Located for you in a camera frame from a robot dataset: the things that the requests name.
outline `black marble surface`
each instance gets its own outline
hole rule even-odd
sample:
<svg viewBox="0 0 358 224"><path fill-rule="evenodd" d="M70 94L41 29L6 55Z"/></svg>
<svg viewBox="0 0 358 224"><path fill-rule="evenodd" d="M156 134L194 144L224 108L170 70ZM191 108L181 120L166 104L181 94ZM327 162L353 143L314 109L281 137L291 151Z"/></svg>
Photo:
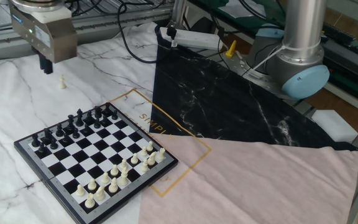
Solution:
<svg viewBox="0 0 358 224"><path fill-rule="evenodd" d="M170 45L161 38L158 41ZM167 54L162 46L158 58ZM349 143L334 142L275 95L184 47L172 50L157 64L153 102L200 138L358 150ZM152 119L170 134L184 134L157 113L154 108Z"/></svg>

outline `white pawn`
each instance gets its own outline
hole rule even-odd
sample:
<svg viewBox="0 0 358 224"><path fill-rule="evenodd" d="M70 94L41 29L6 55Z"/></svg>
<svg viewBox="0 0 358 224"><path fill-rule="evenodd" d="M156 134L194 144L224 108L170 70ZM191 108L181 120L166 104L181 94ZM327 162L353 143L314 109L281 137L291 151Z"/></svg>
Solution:
<svg viewBox="0 0 358 224"><path fill-rule="evenodd" d="M161 148L161 149L160 149L160 153L159 153L158 156L157 156L157 159L160 160L160 161L164 160L164 159L165 159L164 153L165 153L165 149L164 149L164 148Z"/></svg>
<svg viewBox="0 0 358 224"><path fill-rule="evenodd" d="M137 153L134 153L134 156L132 156L131 164L137 164L138 162Z"/></svg>
<svg viewBox="0 0 358 224"><path fill-rule="evenodd" d="M92 193L88 194L88 199L86 199L86 201L85 201L85 207L87 207L87 208L94 207L94 200L93 200L93 194Z"/></svg>
<svg viewBox="0 0 358 224"><path fill-rule="evenodd" d="M110 171L110 174L115 176L118 174L118 168L117 168L117 165L114 165Z"/></svg>
<svg viewBox="0 0 358 224"><path fill-rule="evenodd" d="M142 166L140 167L140 170L142 172L147 172L149 170L149 167L147 166L147 159L145 159L142 163Z"/></svg>
<svg viewBox="0 0 358 224"><path fill-rule="evenodd" d="M82 197L85 194L84 187L81 184L78 184L77 191L75 192L78 196Z"/></svg>
<svg viewBox="0 0 358 224"><path fill-rule="evenodd" d="M104 184L107 184L109 181L110 181L110 177L109 177L109 174L107 173L107 172L105 172L104 174L103 174L103 177L102 177L102 183L104 183Z"/></svg>
<svg viewBox="0 0 358 224"><path fill-rule="evenodd" d="M110 191L110 193L116 193L117 190L118 190L117 178L113 178L113 179L111 179L111 184L109 186L109 191Z"/></svg>
<svg viewBox="0 0 358 224"><path fill-rule="evenodd" d="M100 186L98 191L96 191L96 200L103 200L104 199L104 186Z"/></svg>
<svg viewBox="0 0 358 224"><path fill-rule="evenodd" d="M142 156L147 156L147 147L143 146L142 152L140 152Z"/></svg>
<svg viewBox="0 0 358 224"><path fill-rule="evenodd" d="M156 152L153 152L153 153L150 155L149 159L147 160L148 165L152 166L152 165L155 164L155 155L156 155L156 154L157 154Z"/></svg>
<svg viewBox="0 0 358 224"><path fill-rule="evenodd" d="M147 150L150 152L151 150L153 150L153 142L150 141L149 145L147 146Z"/></svg>
<svg viewBox="0 0 358 224"><path fill-rule="evenodd" d="M90 190L96 189L96 183L94 181L94 178L92 178L91 182L88 183L88 189L90 189Z"/></svg>
<svg viewBox="0 0 358 224"><path fill-rule="evenodd" d="M60 77L60 85L59 85L59 88L66 88L66 85L65 85L65 77L63 75L61 75Z"/></svg>
<svg viewBox="0 0 358 224"><path fill-rule="evenodd" d="M126 168L126 167L128 167L127 160L122 159L121 168Z"/></svg>

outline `gold line border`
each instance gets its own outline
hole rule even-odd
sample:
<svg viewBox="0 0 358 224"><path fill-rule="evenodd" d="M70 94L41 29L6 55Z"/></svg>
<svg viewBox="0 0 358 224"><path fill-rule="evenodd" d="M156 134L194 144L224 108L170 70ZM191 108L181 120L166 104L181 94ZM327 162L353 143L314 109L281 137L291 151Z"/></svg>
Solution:
<svg viewBox="0 0 358 224"><path fill-rule="evenodd" d="M191 132L189 132L189 130L185 129L184 127L182 127L177 121L175 121L169 114L167 114L163 109L161 109L159 106L157 106L156 104L154 104L153 102L151 102L146 96L144 96L143 94L141 94L139 91L137 91L135 88L131 89L129 92L118 96L117 98L108 101L109 103L112 103L113 101L116 101L124 96L129 95L132 92L136 92L137 94L139 94L141 97L143 97L145 100L147 100L149 103L151 103L153 106L155 106L158 110L160 110L163 114L165 114L168 118L170 118L177 126L179 126L179 128L181 128L182 130L186 131L188 134L190 134L191 136L193 136L197 141L199 141L201 144L203 144L208 151L206 153L204 153L193 165L191 165L189 168L187 168L187 170L176 180L174 181L174 183L168 187L168 189L166 191L164 191L163 193L161 193L157 188L155 188L153 185L150 186L160 197L164 197L169 191L171 191L171 189L176 186L176 184L179 183L179 181L181 181L186 175L187 173L189 173L192 169L194 169L195 166L197 166L198 163L200 163L211 151L212 149L205 144L203 141L201 141L200 139L198 139L198 137L196 137L194 134L192 134Z"/></svg>

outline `pink fabric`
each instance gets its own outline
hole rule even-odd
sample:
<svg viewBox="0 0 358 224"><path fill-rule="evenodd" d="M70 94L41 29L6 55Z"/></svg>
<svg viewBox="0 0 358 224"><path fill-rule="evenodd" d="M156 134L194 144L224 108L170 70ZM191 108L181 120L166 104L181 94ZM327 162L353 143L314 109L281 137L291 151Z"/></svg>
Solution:
<svg viewBox="0 0 358 224"><path fill-rule="evenodd" d="M172 184L205 148L187 136L155 135L180 160ZM164 198L142 195L139 223L346 223L358 152L201 139L212 151ZM181 150L183 146L191 150Z"/></svg>

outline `chessboard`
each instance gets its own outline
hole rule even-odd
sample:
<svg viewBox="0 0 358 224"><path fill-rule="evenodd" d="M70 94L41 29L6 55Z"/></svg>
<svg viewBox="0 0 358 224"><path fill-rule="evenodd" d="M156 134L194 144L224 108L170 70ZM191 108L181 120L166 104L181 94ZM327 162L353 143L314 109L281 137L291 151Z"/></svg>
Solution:
<svg viewBox="0 0 358 224"><path fill-rule="evenodd" d="M178 160L110 103L14 143L80 224L102 223Z"/></svg>

